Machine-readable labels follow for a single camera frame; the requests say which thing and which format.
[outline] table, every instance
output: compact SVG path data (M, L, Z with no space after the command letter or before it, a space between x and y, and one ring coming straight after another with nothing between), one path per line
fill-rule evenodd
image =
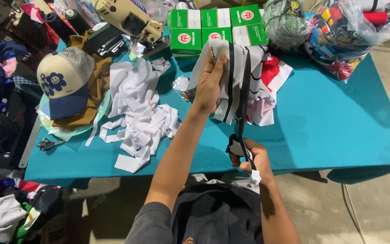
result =
M185 104L169 85L176 77L190 77L196 60L176 61L168 49L151 57L171 62L159 80L160 103L179 111L184 119L191 103ZM368 55L344 84L306 56L284 55L281 60L294 68L278 92L275 124L245 127L244 135L266 146L275 174L294 171L342 169L390 165L390 102L371 56ZM99 125L115 119L103 119ZM233 126L207 121L194 155L191 173L226 172L232 168L225 148ZM106 144L98 133L89 147L90 132L49 151L32 149L25 180L69 186L79 179L152 175L171 140L163 138L157 153L136 174L114 168L120 142ZM41 128L42 138L56 140Z

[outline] scissors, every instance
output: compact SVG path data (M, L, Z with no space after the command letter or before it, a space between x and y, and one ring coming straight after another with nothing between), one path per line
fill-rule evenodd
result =
M234 153L239 158L245 157L245 160L251 164L253 170L257 170L252 161L252 154L247 149L245 141L243 140L243 129L246 124L246 109L249 100L249 86L251 85L251 57L249 50L247 50L246 64L243 73L242 88L240 89L240 102L234 118L234 134L229 138L226 153L231 158L230 153Z

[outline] cap brim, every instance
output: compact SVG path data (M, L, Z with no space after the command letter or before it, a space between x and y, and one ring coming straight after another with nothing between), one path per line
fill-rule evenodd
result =
M61 119L78 114L88 101L88 83L71 95L49 99L51 120Z

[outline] thread spool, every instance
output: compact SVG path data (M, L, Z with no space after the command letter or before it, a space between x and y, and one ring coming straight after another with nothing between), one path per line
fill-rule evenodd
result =
M76 35L76 33L68 27L68 25L64 23L64 21L56 13L52 12L46 14L45 21L64 43L68 43L70 41L70 36Z
M84 18L75 9L69 9L65 13L65 18L72 25L79 35L84 35L85 31L91 29L91 26L85 21Z

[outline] smiley flower print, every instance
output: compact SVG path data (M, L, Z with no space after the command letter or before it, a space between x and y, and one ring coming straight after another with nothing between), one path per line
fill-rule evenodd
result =
M46 77L46 81L49 82L50 89L55 89L59 92L62 91L63 86L67 85L64 80L64 76L55 72L52 72L48 77Z
M46 82L42 83L43 90L45 90L46 96L53 96L55 93L49 88L49 84Z

